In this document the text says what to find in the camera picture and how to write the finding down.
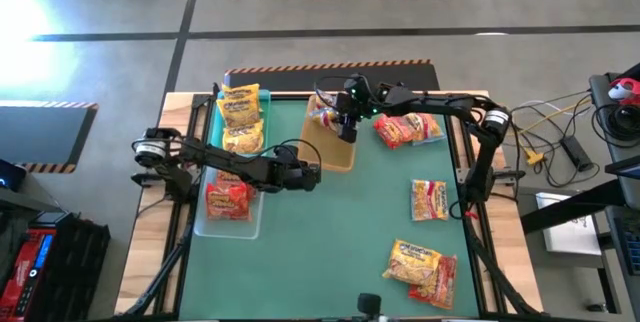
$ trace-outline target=yellow cable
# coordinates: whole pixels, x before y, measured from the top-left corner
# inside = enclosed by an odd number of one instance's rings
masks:
[[[531,129],[535,128],[536,126],[538,126],[538,125],[539,125],[539,124],[541,124],[542,122],[544,122],[544,121],[546,121],[546,120],[548,120],[548,119],[551,119],[551,118],[553,118],[553,117],[555,117],[555,116],[557,116],[557,115],[559,115],[559,114],[561,114],[561,113],[564,113],[564,112],[567,112],[567,111],[569,111],[569,110],[572,110],[572,109],[576,108],[577,106],[583,105],[583,104],[585,104],[585,103],[591,103],[591,98],[588,98],[588,99],[586,99],[586,100],[584,100],[584,101],[582,101],[582,102],[580,102],[580,103],[576,103],[576,104],[574,104],[574,105],[571,105],[571,106],[565,107],[565,108],[563,108],[563,109],[561,109],[561,110],[559,110],[559,111],[553,112],[552,114],[545,116],[544,118],[542,118],[541,120],[539,120],[539,121],[535,122],[534,124],[530,125],[529,127],[524,128],[524,129],[522,129],[522,130],[518,131],[518,133],[525,133],[525,132],[527,132],[527,131],[529,131],[529,130],[531,130]],[[512,132],[512,133],[507,134],[507,136],[513,136],[513,132]]]

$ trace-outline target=black stand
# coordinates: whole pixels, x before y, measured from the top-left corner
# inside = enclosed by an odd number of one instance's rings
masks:
[[[607,206],[625,206],[618,179],[520,217],[525,234],[588,216]]]

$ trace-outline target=black metal frame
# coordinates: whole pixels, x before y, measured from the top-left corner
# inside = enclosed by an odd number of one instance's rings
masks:
[[[272,100],[306,100],[307,98],[309,98],[310,95],[312,95],[313,92],[301,92],[301,93],[296,93],[296,94],[279,94],[278,92],[273,92],[272,93]],[[197,98],[208,98],[209,100],[213,100],[215,101],[215,96],[212,95],[195,95],[194,96],[194,100],[192,103],[192,114],[190,116],[189,119],[189,129],[188,132],[190,133],[194,133],[195,132],[195,125],[196,125],[196,121],[198,119],[198,110],[199,107],[202,106],[201,103],[197,103]],[[203,131],[203,137],[207,138],[208,134],[209,134],[209,129],[211,126],[211,115],[212,115],[212,111],[213,111],[213,103],[209,103],[208,107],[207,107],[207,115],[205,116],[205,121],[204,121],[204,131]],[[457,143],[456,143],[456,137],[455,137],[455,131],[453,129],[453,124],[452,124],[452,118],[451,117],[446,117],[445,118],[445,130],[447,131],[447,135],[448,135],[448,143],[449,143],[449,152],[451,155],[451,159],[454,162],[454,173],[455,173],[455,168],[459,168],[462,167],[461,163],[460,163],[460,159],[458,157],[458,148],[457,148]],[[462,128],[462,138],[463,138],[463,143],[465,145],[465,153],[467,156],[467,159],[469,162],[473,161],[475,159],[475,156],[473,154],[473,148],[471,146],[471,139],[470,139],[470,135],[468,133],[468,131],[464,128]],[[195,209],[196,209],[197,203],[190,203],[189,205],[189,216],[193,216],[195,214]],[[176,213],[173,213],[174,211],[172,211],[172,215],[171,215],[171,220],[170,220],[170,225],[171,225],[171,221],[175,220],[176,222],[173,222],[177,225],[179,219],[180,219],[180,210],[181,208],[177,209]],[[487,217],[487,213],[486,213],[486,209],[484,208],[483,204],[479,204],[478,206],[478,217],[480,219],[480,226],[482,228],[482,239],[483,239],[483,244],[485,246],[485,248],[489,251],[490,255],[495,258],[495,249],[494,249],[494,245],[493,245],[493,240],[491,238],[491,233],[490,233],[490,228],[489,228],[489,221],[488,221],[488,217]],[[510,314],[507,312],[506,310],[506,304],[505,304],[505,300],[504,300],[504,295],[502,293],[502,291],[500,291],[500,289],[498,288],[498,286],[496,285],[496,282],[494,281],[493,277],[491,277],[492,280],[492,286],[493,286],[493,291],[494,291],[494,297],[495,297],[495,301],[496,301],[496,307],[498,309],[498,312],[490,312],[487,310],[487,303],[486,303],[486,297],[484,294],[484,287],[483,287],[483,282],[482,282],[482,275],[480,272],[480,266],[479,266],[479,261],[478,258],[476,256],[476,254],[473,252],[473,250],[469,247],[469,241],[470,241],[470,231],[469,231],[469,227],[468,224],[463,223],[463,228],[464,228],[464,233],[465,233],[465,240],[467,241],[467,251],[469,253],[469,261],[470,261],[470,265],[471,265],[471,273],[472,273],[472,279],[473,279],[473,284],[474,284],[474,290],[475,290],[475,294],[476,294],[476,303],[478,305],[478,311],[479,311],[479,318],[481,319],[492,319],[492,320],[496,320],[499,322],[587,322],[587,321],[583,321],[583,320],[577,320],[577,319],[567,319],[567,318],[557,318],[557,317],[550,317],[547,315],[517,315],[517,314]],[[173,233],[173,236],[170,236],[171,231],[167,231],[167,245],[168,244],[174,244],[175,243],[175,232]],[[178,272],[178,280],[177,280],[177,286],[176,286],[176,295],[175,295],[175,300],[174,300],[174,305],[173,305],[173,310],[171,312],[155,312],[155,308],[154,308],[154,314],[152,315],[145,315],[145,316],[119,316],[118,320],[121,321],[170,321],[170,320],[176,320],[179,317],[179,310],[180,310],[180,303],[181,303],[181,299],[182,299],[182,294],[183,294],[183,289],[184,289],[184,278],[185,278],[185,273],[186,273],[186,268],[188,265],[188,258],[189,258],[189,247],[191,245],[191,238],[188,239],[188,241],[186,241],[187,247],[184,250],[184,254],[182,255],[182,260],[180,263],[180,267],[179,267],[179,272]],[[412,321],[434,321],[434,319],[411,319]],[[253,320],[253,321],[273,321],[273,320]]]

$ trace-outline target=table frame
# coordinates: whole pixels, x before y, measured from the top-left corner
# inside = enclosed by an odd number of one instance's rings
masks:
[[[275,97],[274,99],[280,99],[280,100],[294,99],[295,100],[295,99],[306,99],[312,93],[313,92],[311,91],[309,92],[273,92],[272,96]],[[453,91],[451,92],[443,91],[443,92],[437,92],[437,93],[453,93]],[[210,112],[213,106],[213,103],[211,102],[212,101],[211,95],[193,94],[191,109],[192,109],[192,112],[197,111],[198,108],[203,105],[203,98],[206,99],[207,97],[209,98],[209,102],[208,103],[207,101],[204,102],[204,105],[207,106],[207,114],[204,117],[204,121],[200,121],[197,114],[190,113],[188,117],[189,119],[189,125],[187,127],[188,133],[191,132],[195,134],[196,125],[198,124],[203,124],[203,129],[208,129],[208,126],[210,124],[210,118],[211,118]],[[461,127],[460,124],[457,122],[458,122],[457,120],[454,120],[451,117],[445,118],[445,128],[447,130],[447,134],[449,135],[449,138],[448,138],[449,145],[450,145],[449,150],[451,153],[452,161],[454,162],[456,168],[468,167],[469,162],[473,162],[475,158],[474,151],[477,150],[478,144],[477,144],[477,141],[475,141],[475,138],[470,136],[468,131],[466,131],[463,127]],[[462,129],[462,134],[461,134],[462,138],[460,140],[456,138],[456,133],[455,133],[456,127]],[[459,153],[461,149],[465,151],[464,155],[461,155]],[[499,151],[499,154],[501,155],[500,156],[501,160],[504,161],[501,150]],[[506,191],[507,194],[510,193],[508,189],[503,188],[502,190],[500,190],[500,188],[502,187],[497,187],[497,189],[499,189],[499,192],[503,193],[504,191]],[[197,205],[197,203],[190,203],[189,207],[185,208],[186,206],[179,206],[177,204],[174,204],[171,211],[169,226],[170,227],[176,226],[176,227],[169,228],[169,231],[167,233],[167,239],[165,242],[165,251],[170,250],[169,246],[173,246],[175,244],[175,233],[177,231],[177,226],[181,224],[180,221],[184,220],[184,213],[183,213],[184,210],[188,210],[187,212],[188,215],[192,217],[195,214],[195,205]],[[476,213],[478,214],[479,220],[474,223],[474,229],[476,230],[476,233],[478,234],[478,236],[482,238],[483,244],[487,246],[489,255],[492,256],[492,258],[496,259],[497,254],[496,254],[496,249],[493,243],[492,232],[491,232],[492,230],[489,226],[489,215],[488,215],[486,206],[484,204],[480,204],[476,209]],[[469,241],[469,231],[467,229],[467,226],[464,225],[464,228],[465,228],[465,237],[467,238],[467,241]],[[493,318],[501,321],[509,321],[509,320],[512,320],[511,318],[514,318],[514,317],[518,318],[516,320],[520,320],[519,319],[520,317],[524,317],[526,319],[524,319],[523,321],[540,320],[539,317],[534,317],[534,319],[529,319],[527,318],[527,316],[518,316],[518,315],[509,314],[508,312],[513,310],[511,305],[508,302],[505,303],[502,292],[499,290],[497,284],[493,281],[493,279],[490,276],[488,276],[488,273],[486,271],[482,272],[484,266],[482,265],[482,262],[478,260],[477,256],[475,256],[475,253],[469,248],[468,248],[468,251],[470,254],[472,276],[473,276],[474,288],[476,291],[476,299],[477,299],[476,302],[478,304],[478,309],[479,309],[481,318]],[[172,320],[178,317],[179,307],[180,307],[180,298],[182,295],[182,289],[184,288],[184,273],[186,271],[187,263],[188,263],[188,247],[187,247],[187,253],[185,254],[185,257],[182,258],[180,262],[180,268],[177,271],[177,276],[175,276],[176,277],[175,280],[172,281],[174,282],[173,284],[176,285],[173,306],[171,308],[172,312],[170,313],[163,312],[164,301],[166,299],[165,298],[166,294],[165,294],[162,296],[163,297],[162,299],[159,299],[159,298],[157,299],[157,300],[161,300],[162,302],[154,304],[154,308],[153,308],[154,315],[135,316],[136,317],[135,320]],[[537,293],[537,287],[535,288],[535,295],[533,299],[534,301],[530,301],[530,303],[533,304],[535,308],[541,309],[541,302],[539,300],[539,295]]]

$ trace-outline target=green table mat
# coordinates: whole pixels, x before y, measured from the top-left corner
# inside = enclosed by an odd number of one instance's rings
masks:
[[[306,105],[272,102],[272,144],[300,136]],[[323,171],[313,192],[266,194],[257,239],[193,236],[180,319],[354,316],[362,292],[380,295],[388,316],[477,317],[462,223],[411,221],[411,179],[446,181],[457,200],[452,164],[446,140],[391,150],[363,121],[353,170]],[[458,256],[452,310],[410,299],[407,284],[381,277],[396,238]]]

